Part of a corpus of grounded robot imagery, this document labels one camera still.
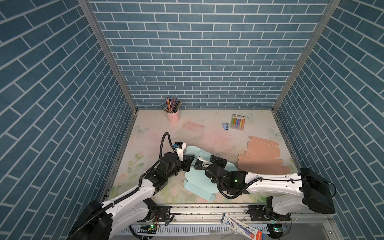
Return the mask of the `mint green paper box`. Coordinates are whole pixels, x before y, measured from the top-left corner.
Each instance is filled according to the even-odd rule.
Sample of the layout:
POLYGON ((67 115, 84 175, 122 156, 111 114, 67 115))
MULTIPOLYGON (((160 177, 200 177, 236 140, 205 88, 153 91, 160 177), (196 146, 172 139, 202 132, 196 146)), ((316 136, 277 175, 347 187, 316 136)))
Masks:
POLYGON ((205 167, 210 162, 211 153, 198 147, 189 146, 186 148, 185 156, 193 155, 195 159, 191 164, 189 172, 185 173, 184 188, 197 195, 197 203, 230 203, 231 200, 224 198, 218 191, 216 184, 206 176, 204 171, 197 171, 194 165, 197 160, 202 160, 205 167))

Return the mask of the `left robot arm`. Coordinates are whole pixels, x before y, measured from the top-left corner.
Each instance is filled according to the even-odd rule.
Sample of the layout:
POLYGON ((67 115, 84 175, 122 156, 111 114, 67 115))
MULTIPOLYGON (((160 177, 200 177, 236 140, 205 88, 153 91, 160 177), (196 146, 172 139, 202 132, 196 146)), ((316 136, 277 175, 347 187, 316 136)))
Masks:
POLYGON ((190 170, 193 158, 185 157, 186 143, 170 143, 171 152, 159 150, 158 160, 139 177, 137 186, 111 200, 90 202, 72 229, 69 240, 109 240, 121 230, 142 221, 152 220, 157 204, 151 199, 168 180, 190 170))

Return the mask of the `flat pink paper box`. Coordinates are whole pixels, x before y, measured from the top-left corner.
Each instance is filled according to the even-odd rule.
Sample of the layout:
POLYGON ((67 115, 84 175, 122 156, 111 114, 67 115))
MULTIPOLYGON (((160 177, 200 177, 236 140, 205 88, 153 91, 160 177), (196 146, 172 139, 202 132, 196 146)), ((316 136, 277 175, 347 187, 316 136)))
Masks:
POLYGON ((280 158, 279 144, 258 137, 249 137, 247 150, 238 156, 240 170, 261 175, 287 175, 291 168, 280 158))

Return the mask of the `white red toothpaste box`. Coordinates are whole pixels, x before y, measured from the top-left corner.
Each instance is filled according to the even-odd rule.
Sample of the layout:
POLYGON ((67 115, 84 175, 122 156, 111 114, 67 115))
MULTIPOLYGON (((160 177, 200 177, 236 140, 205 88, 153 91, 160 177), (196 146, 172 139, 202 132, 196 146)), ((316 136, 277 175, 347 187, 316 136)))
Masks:
POLYGON ((223 215, 222 224, 224 226, 230 228, 231 230, 235 231, 236 233, 243 235, 244 237, 246 237, 250 240, 264 240, 265 239, 265 235, 261 231, 255 229, 255 228, 253 228, 247 224, 244 224, 243 222, 235 219, 234 217, 231 217, 228 214, 223 215))

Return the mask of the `pink pencil cup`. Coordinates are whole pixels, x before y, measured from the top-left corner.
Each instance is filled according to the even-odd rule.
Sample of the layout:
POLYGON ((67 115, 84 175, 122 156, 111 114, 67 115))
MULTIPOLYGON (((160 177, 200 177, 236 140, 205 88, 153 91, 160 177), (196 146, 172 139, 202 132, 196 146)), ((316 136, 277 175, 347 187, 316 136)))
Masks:
POLYGON ((168 121, 171 124, 176 124, 180 121, 180 111, 175 113, 167 113, 168 121))

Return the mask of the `bundle of coloured pencils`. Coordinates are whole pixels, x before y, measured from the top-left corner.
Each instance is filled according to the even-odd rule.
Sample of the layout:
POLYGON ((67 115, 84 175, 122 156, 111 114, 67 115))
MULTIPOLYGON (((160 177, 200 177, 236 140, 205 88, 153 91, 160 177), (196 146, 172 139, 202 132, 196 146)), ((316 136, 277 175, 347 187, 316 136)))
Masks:
POLYGON ((179 111, 182 102, 176 97, 166 98, 165 103, 161 103, 161 108, 169 114, 175 114, 179 111))

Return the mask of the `clear case of markers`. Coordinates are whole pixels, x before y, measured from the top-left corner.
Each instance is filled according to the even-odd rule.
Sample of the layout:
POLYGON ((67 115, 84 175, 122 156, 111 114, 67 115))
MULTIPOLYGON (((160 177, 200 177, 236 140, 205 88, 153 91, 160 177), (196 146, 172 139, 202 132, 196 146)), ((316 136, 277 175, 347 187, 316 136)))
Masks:
POLYGON ((243 131, 245 128, 245 121, 245 116, 233 114, 230 122, 230 128, 237 131, 243 131))

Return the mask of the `left green circuit board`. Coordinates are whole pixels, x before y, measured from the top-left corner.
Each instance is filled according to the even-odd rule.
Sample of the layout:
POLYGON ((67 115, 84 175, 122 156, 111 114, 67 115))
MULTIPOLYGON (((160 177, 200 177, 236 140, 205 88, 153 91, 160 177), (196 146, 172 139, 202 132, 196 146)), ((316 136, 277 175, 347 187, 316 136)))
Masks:
POLYGON ((140 235, 143 235, 143 234, 156 234, 157 229, 158 228, 155 225, 140 225, 138 233, 140 235))

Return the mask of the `green circuit board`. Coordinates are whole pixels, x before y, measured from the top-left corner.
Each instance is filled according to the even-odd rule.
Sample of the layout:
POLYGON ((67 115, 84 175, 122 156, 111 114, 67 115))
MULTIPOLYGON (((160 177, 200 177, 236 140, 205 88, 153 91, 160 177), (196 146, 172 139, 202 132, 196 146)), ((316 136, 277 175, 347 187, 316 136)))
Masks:
POLYGON ((157 229, 158 228, 155 225, 140 225, 138 233, 140 235, 143 235, 143 234, 156 234, 157 229))
POLYGON ((284 235, 284 228, 282 224, 267 224, 268 236, 271 239, 279 240, 284 235))

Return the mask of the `right green circuit board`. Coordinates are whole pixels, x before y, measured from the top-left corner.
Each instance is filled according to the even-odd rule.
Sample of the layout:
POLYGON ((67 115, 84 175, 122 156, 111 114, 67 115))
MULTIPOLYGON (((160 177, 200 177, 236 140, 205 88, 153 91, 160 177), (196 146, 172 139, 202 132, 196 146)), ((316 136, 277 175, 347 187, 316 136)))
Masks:
POLYGON ((271 239, 279 240, 284 235, 284 228, 282 224, 267 224, 268 236, 271 239))

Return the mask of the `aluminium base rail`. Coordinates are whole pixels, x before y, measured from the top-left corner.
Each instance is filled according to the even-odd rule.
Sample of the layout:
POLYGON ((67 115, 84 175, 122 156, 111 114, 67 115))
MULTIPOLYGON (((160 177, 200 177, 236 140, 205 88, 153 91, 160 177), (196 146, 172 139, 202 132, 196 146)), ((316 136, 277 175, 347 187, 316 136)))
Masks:
POLYGON ((269 233, 267 224, 282 224, 284 235, 279 240, 313 240, 316 238, 316 234, 320 234, 321 240, 342 239, 341 232, 332 216, 315 214, 310 211, 293 212, 269 220, 263 213, 265 207, 263 204, 157 206, 156 215, 152 220, 138 221, 114 236, 135 235, 140 240, 153 240, 156 237, 190 237, 218 234, 226 238, 232 234, 238 234, 222 224, 223 215, 228 214, 261 231, 265 235, 265 240, 271 239, 267 235, 269 233), (156 234, 140 235, 138 233, 140 225, 155 225, 158 229, 156 234))

